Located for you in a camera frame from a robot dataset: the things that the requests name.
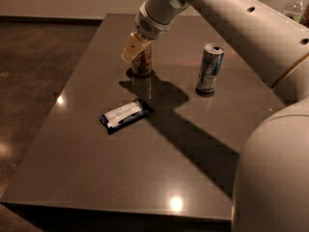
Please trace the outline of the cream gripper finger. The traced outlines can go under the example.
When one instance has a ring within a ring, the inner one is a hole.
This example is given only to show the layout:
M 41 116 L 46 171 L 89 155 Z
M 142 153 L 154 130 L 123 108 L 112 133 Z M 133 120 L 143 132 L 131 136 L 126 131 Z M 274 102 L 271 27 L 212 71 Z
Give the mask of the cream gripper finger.
M 147 40 L 141 33 L 130 33 L 126 41 L 122 58 L 128 63 L 132 62 L 150 44 L 151 41 Z

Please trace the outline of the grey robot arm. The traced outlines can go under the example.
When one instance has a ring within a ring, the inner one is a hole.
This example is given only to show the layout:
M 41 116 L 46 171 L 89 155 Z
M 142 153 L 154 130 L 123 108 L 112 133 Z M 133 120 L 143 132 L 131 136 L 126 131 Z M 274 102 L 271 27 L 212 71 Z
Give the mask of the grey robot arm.
M 309 232 L 307 27 L 258 0 L 145 0 L 123 58 L 131 62 L 193 8 L 283 103 L 239 152 L 232 232 Z

